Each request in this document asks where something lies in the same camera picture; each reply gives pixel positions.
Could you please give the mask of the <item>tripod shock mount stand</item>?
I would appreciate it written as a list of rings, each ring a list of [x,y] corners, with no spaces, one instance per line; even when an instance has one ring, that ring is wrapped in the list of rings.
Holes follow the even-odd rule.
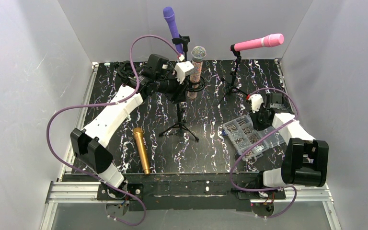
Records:
[[[201,77],[201,82],[200,83],[201,83],[200,84],[201,87],[200,87],[200,89],[198,89],[198,92],[204,90],[204,88],[206,86],[205,85],[205,79],[203,77]],[[189,86],[187,88],[187,92],[190,91],[190,89],[189,89],[190,87],[191,87],[191,82],[189,81]],[[184,103],[184,102],[172,102],[172,103],[176,106],[176,110],[177,110],[176,114],[177,114],[178,121],[174,125],[167,128],[165,131],[161,132],[159,134],[159,137],[166,136],[167,132],[172,130],[172,129],[178,129],[179,133],[183,133],[183,131],[189,132],[194,137],[195,141],[198,142],[199,138],[185,125],[186,121],[183,118],[184,111],[180,107],[180,103]]]

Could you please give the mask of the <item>glitter rhinestone microphone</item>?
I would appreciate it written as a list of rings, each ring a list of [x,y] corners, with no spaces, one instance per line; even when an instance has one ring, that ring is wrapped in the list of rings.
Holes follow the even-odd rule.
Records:
[[[190,75],[191,87],[189,88],[190,91],[187,92],[189,99],[195,99],[197,97],[198,89],[201,87],[201,70],[206,54],[206,50],[202,46],[195,46],[191,51],[194,72]]]

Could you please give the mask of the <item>gold microphone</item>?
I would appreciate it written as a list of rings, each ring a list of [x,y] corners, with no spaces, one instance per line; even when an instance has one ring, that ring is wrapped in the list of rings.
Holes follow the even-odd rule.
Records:
[[[147,156],[147,148],[144,142],[144,133],[140,127],[133,129],[133,135],[138,149],[138,154],[142,166],[143,173],[145,175],[150,174],[150,163]]]

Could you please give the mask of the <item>round base shock mount stand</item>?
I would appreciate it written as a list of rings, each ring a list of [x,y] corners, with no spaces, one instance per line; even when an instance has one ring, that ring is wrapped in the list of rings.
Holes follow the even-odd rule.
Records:
[[[115,62],[114,76],[121,81],[123,85],[136,85],[136,76],[132,70],[130,61]]]

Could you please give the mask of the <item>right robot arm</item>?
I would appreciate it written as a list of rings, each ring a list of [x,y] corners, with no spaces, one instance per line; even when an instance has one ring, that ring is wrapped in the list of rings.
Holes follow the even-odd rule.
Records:
[[[267,93],[265,97],[251,94],[249,101],[254,129],[278,129],[287,145],[281,167],[260,172],[256,187],[283,187],[288,184],[322,187],[327,176],[328,143],[305,131],[283,94]]]

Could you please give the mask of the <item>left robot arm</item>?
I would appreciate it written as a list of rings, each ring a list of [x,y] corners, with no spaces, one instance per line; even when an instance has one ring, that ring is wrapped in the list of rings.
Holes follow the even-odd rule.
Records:
[[[185,100],[189,86],[189,76],[194,72],[194,65],[180,56],[174,67],[167,58],[151,54],[143,66],[136,66],[130,61],[115,63],[116,75],[121,79],[121,86],[116,96],[83,129],[75,128],[71,134],[74,156],[83,162],[99,178],[119,187],[124,177],[113,163],[113,156],[107,146],[119,126],[154,93],[163,93],[172,103]]]

